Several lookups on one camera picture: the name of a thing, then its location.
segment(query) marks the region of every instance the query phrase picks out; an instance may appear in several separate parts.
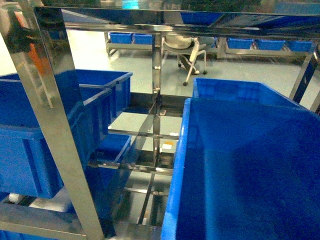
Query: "white chair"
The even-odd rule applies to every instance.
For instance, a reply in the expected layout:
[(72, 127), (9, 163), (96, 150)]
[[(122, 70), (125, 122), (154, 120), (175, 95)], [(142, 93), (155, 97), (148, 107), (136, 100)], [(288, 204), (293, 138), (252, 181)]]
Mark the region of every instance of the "white chair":
[(179, 55), (190, 55), (190, 59), (189, 61), (191, 62), (191, 67), (188, 73), (188, 76), (186, 77), (185, 82), (183, 83), (183, 86), (187, 86), (188, 85), (188, 81), (189, 78), (191, 76), (192, 73), (192, 69), (194, 68), (195, 62), (197, 60), (197, 56), (204, 54), (204, 70), (203, 70), (203, 74), (206, 75), (208, 72), (206, 71), (206, 65), (207, 65), (207, 52), (206, 52), (206, 47), (210, 48), (211, 46), (208, 46), (206, 44), (201, 44), (198, 41), (198, 38), (195, 37), (193, 39), (194, 42), (194, 46), (193, 47), (189, 47), (186, 49), (176, 49), (176, 48), (172, 48), (169, 47), (166, 43), (166, 39), (163, 38), (163, 44), (162, 44), (162, 49), (174, 54), (177, 54), (177, 59), (178, 59), (178, 67), (181, 68), (181, 63), (180, 63), (180, 58)]

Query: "stainless steel shelf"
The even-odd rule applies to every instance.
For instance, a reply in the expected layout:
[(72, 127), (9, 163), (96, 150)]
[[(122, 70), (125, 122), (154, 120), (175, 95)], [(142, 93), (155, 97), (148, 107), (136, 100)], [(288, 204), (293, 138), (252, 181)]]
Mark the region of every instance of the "stainless steel shelf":
[[(260, 1), (255, 4), (245, 0), (232, 2), (230, 5), (228, 2), (221, 1), (213, 6), (204, 4), (201, 0), (194, 0), (192, 4), (188, 4), (185, 0), (178, 0), (176, 3), (166, 0), (138, 0), (137, 4), (139, 9), (124, 9), (118, 0), (2, 1), (0, 21), (5, 24), (0, 26), (1, 35), (70, 195), (76, 214), (2, 203), (0, 204), (0, 229), (62, 240), (102, 240), (105, 238), (104, 228), (98, 218), (67, 119), (70, 105), (81, 103), (82, 99), (79, 88), (75, 87), (78, 85), (78, 80), (66, 28), (104, 33), (112, 31), (153, 35), (152, 46), (118, 45), (109, 43), (108, 40), (106, 43), (109, 49), (152, 50), (152, 92), (147, 96), (136, 96), (138, 100), (136, 103), (140, 105), (144, 105), (141, 101), (143, 97), (150, 99), (151, 105), (145, 104), (149, 106), (147, 108), (150, 111), (139, 132), (128, 132), (136, 135), (136, 148), (131, 149), (132, 153), (141, 151), (146, 137), (153, 138), (152, 157), (145, 162), (146, 166), (135, 165), (135, 161), (132, 161), (133, 164), (115, 166), (107, 166), (99, 161), (90, 163), (151, 174), (147, 189), (134, 187), (124, 189), (133, 193), (145, 194), (139, 223), (142, 222), (145, 215), (150, 196), (166, 195), (161, 191), (152, 190), (155, 175), (172, 175), (172, 166), (169, 166), (172, 162), (169, 160), (167, 165), (163, 164), (169, 166), (167, 169), (164, 168), (162, 162), (165, 161), (162, 161), (160, 154), (160, 138), (168, 137), (160, 134), (161, 108), (176, 110), (176, 115), (179, 116), (183, 106), (183, 97), (165, 96), (161, 93), (162, 35), (312, 40), (312, 48), (307, 54), (289, 51), (242, 51), (227, 49), (225, 45), (212, 50), (218, 57), (223, 57), (223, 55), (305, 57), (290, 95), (296, 102), (301, 100), (319, 64), (320, 32), (317, 24), (320, 19), (319, 13), (279, 12), (275, 6), (276, 1), (273, 0)], [(15, 11), (13, 15), (8, 12), (13, 9), (12, 7)], [(90, 22), (89, 19), (82, 21), (77, 18), (74, 22), (65, 22), (62, 9), (78, 13), (79, 16), (91, 16), (94, 21)], [(212, 12), (217, 10), (221, 12), (215, 13), (219, 17), (210, 24), (201, 22), (184, 24), (177, 22), (177, 18), (181, 18), (181, 13), (186, 13), (184, 10), (187, 10), (189, 14), (196, 11), (196, 14), (201, 15), (200, 19), (212, 16)], [(291, 22), (290, 25), (283, 23), (279, 26), (267, 27), (272, 21), (279, 21), (285, 16), (295, 16), (297, 19), (309, 16), (315, 21), (313, 23), (297, 21)], [(267, 25), (253, 28), (257, 24)], [(34, 49), (33, 54), (29, 54), (30, 44)], [(60, 74), (66, 71), (70, 74), (61, 80)], [(72, 91), (68, 96), (74, 96), (73, 99), (61, 94), (65, 89)], [(317, 97), (312, 106), (315, 111), (319, 109), (319, 101), (320, 97)], [(153, 126), (152, 135), (147, 133), (151, 126)], [(117, 191), (117, 194), (121, 194), (123, 189)], [(114, 227), (117, 236), (111, 239), (160, 239), (161, 236), (159, 227), (126, 222), (116, 222)]]

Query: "blue bin on shelf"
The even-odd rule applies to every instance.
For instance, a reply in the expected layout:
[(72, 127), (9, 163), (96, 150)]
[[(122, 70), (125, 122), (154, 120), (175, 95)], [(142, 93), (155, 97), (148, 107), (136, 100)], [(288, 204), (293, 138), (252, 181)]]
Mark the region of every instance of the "blue bin on shelf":
[(133, 37), (135, 44), (152, 45), (152, 35), (135, 33)]
[(194, 98), (303, 108), (267, 85), (253, 81), (195, 78)]
[(110, 32), (110, 40), (113, 44), (131, 44), (133, 33)]
[(294, 51), (294, 52), (309, 52), (312, 42), (311, 41), (287, 41), (286, 45), (291, 51)]
[(130, 104), (132, 72), (76, 70), (81, 86), (98, 86), (112, 89), (111, 120), (115, 120)]
[[(80, 90), (86, 98), (84, 106), (74, 106), (67, 117), (85, 168), (108, 133), (112, 92), (108, 88)], [(0, 111), (0, 191), (52, 198), (63, 183), (20, 81), (0, 81)]]
[(161, 239), (318, 239), (319, 146), (309, 110), (187, 99)]
[(255, 44), (260, 50), (280, 51), (285, 44), (285, 40), (264, 40), (256, 39)]
[[(121, 163), (131, 146), (131, 138), (129, 135), (109, 134), (95, 151), (96, 157), (106, 162)], [(107, 188), (117, 170), (104, 167), (99, 170), (103, 185)]]
[(228, 38), (227, 43), (230, 49), (250, 49), (253, 39)]

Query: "floor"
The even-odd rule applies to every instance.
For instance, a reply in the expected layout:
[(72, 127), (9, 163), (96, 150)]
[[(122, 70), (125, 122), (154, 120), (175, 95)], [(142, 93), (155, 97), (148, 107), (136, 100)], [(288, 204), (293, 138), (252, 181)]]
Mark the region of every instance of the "floor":
[[(108, 57), (104, 34), (102, 32), (69, 31), (68, 37), (74, 64), (77, 69), (133, 72), (133, 77), (131, 78), (131, 91), (152, 93), (151, 52), (119, 50)], [(203, 70), (203, 61), (198, 61), (197, 67)], [(207, 64), (208, 74), (206, 76), (198, 75), (197, 77), (262, 82), (283, 95), (289, 96), (300, 68), (299, 64), (292, 64), (274, 58), (254, 61), (245, 61), (242, 58), (232, 60), (212, 59)], [(0, 75), (15, 72), (16, 69), (11, 61), (3, 39), (0, 36)], [(165, 53), (162, 62), (161, 93), (165, 95), (192, 96), (193, 77), (190, 79), (190, 84), (188, 86), (182, 86), (186, 76), (186, 71), (178, 68), (175, 56)], [(310, 108), (319, 91), (320, 77), (317, 73), (312, 78), (301, 104), (306, 108)], [(146, 116), (143, 114), (123, 113), (111, 125), (111, 128), (137, 131), (145, 117)], [(169, 135), (171, 133), (179, 133), (180, 125), (181, 118), (168, 116), (161, 117), (162, 134)], [(165, 141), (165, 139), (161, 140), (161, 146), (163, 146)], [(175, 147), (176, 143), (174, 142), (171, 149), (167, 149), (168, 147), (166, 146), (166, 149), (163, 147), (161, 150), (174, 153)], [(153, 142), (150, 138), (146, 142), (144, 150), (152, 150), (152, 148)], [(128, 184), (133, 188), (147, 189), (149, 179), (150, 174), (133, 172)], [(157, 176), (153, 190), (168, 193), (170, 181), (170, 177)], [(136, 223), (140, 215), (144, 198), (144, 194), (128, 193), (126, 195), (127, 202), (123, 203), (120, 213), (125, 212), (124, 209), (126, 209), (130, 211), (130, 214), (120, 214), (118, 218), (131, 223)], [(160, 216), (163, 215), (166, 200), (166, 197), (150, 198), (145, 215), (145, 223), (151, 223), (151, 211), (155, 206), (157, 206)], [(152, 224), (161, 225), (161, 220), (154, 220)]]

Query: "metal rack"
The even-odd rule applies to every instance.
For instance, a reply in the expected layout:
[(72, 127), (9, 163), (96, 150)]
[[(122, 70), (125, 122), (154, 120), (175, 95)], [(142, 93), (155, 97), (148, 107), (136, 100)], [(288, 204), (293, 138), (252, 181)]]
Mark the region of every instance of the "metal rack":
[[(124, 160), (126, 164), (121, 163), (108, 166), (99, 161), (90, 163), (93, 166), (100, 164), (104, 167), (118, 169), (118, 171), (151, 173), (147, 189), (143, 191), (140, 189), (126, 189), (127, 191), (143, 192), (146, 194), (146, 197), (138, 221), (139, 224), (124, 222), (114, 224), (117, 239), (122, 239), (122, 236), (125, 236), (126, 239), (160, 238), (161, 229), (159, 227), (145, 226), (140, 223), (142, 223), (150, 195), (163, 194), (152, 191), (155, 174), (172, 174), (169, 164), (162, 164), (166, 161), (164, 161), (165, 156), (160, 153), (160, 139), (173, 138), (172, 136), (161, 135), (161, 110), (167, 110), (167, 115), (169, 116), (181, 116), (185, 100), (185, 97), (161, 94), (162, 35), (312, 40), (313, 45), (306, 55), (300, 74), (290, 94), (290, 97), (298, 103), (302, 99), (311, 77), (319, 64), (320, 49), (317, 41), (320, 39), (320, 33), (317, 31), (317, 24), (304, 24), (300, 22), (296, 25), (291, 24), (288, 27), (281, 26), (270, 29), (246, 28), (257, 24), (257, 20), (263, 23), (264, 21), (270, 21), (270, 18), (279, 18), (273, 12), (275, 2), (271, 0), (257, 4), (252, 4), (252, 1), (248, 1), (247, 3), (246, 1), (242, 1), (241, 5), (240, 3), (237, 5), (235, 2), (234, 5), (237, 5), (238, 13), (232, 13), (233, 11), (228, 9), (230, 6), (225, 6), (220, 9), (221, 12), (224, 12), (221, 14), (221, 17), (209, 26), (201, 24), (175, 24), (173, 18), (165, 18), (166, 12), (170, 10), (174, 10), (172, 13), (177, 17), (183, 13), (183, 11), (177, 10), (177, 5), (179, 6), (178, 9), (204, 11), (201, 14), (203, 14), (203, 17), (207, 17), (211, 14), (208, 12), (210, 5), (203, 4), (203, 1), (192, 1), (192, 3), (177, 1), (177, 3), (173, 3), (166, 0), (139, 0), (138, 5), (143, 10), (122, 9), (118, 0), (101, 2), (94, 0), (35, 0), (31, 2), (20, 0), (18, 2), (2, 2), (4, 3), (0, 5), (2, 10), (0, 21), (5, 24), (2, 24), (0, 27), (0, 32), (76, 211), (76, 214), (70, 214), (35, 209), (19, 204), (1, 204), (0, 229), (6, 231), (62, 240), (102, 240), (105, 238), (102, 226), (105, 223), (101, 223), (98, 218), (67, 119), (68, 108), (66, 107), (66, 100), (61, 95), (61, 91), (67, 88), (70, 94), (74, 96), (74, 104), (82, 102), (80, 90), (75, 87), (78, 85), (78, 80), (66, 28), (153, 35), (153, 90), (150, 94), (133, 93), (131, 104), (131, 108), (136, 111), (141, 108), (149, 109), (148, 116), (138, 132), (130, 132), (130, 134), (135, 135), (135, 144), (133, 144), (134, 147), (131, 147)], [(18, 14), (19, 24), (17, 24), (17, 21), (14, 21), (12, 15), (8, 14), (9, 8), (6, 8), (6, 6), (9, 5), (14, 7)], [(65, 22), (62, 9), (69, 11), (81, 10), (82, 13), (88, 16), (106, 19), (111, 24), (103, 22)], [(307, 15), (310, 16), (310, 14), (305, 13), (297, 17)], [(316, 20), (320, 18), (319, 15), (310, 17)], [(241, 25), (239, 23), (237, 25), (234, 24), (237, 22), (237, 18), (242, 20), (240, 22)], [(34, 45), (37, 55), (42, 62), (41, 67), (28, 56), (29, 44)], [(59, 74), (65, 71), (70, 72), (68, 79), (56, 81), (59, 78)], [(317, 97), (312, 109), (317, 111), (319, 105), (320, 97)], [(153, 133), (150, 134), (148, 130), (152, 126)], [(139, 157), (137, 153), (141, 153), (146, 137), (153, 138), (151, 159), (142, 161), (142, 163), (147, 162), (145, 165), (135, 165)], [(122, 191), (122, 188), (116, 189), (114, 194), (119, 195)]]
[[(111, 43), (108, 32), (104, 33), (106, 52), (108, 55), (113, 54), (112, 50), (140, 50), (152, 51), (152, 45), (131, 44), (125, 43)], [(218, 59), (223, 59), (226, 56), (254, 56), (254, 57), (275, 57), (275, 58), (305, 58), (308, 52), (291, 51), (287, 46), (282, 50), (260, 50), (256, 45), (252, 49), (232, 49), (228, 48), (227, 39), (219, 37), (217, 39), (216, 47), (212, 47), (206, 51), (207, 54), (217, 55)]]

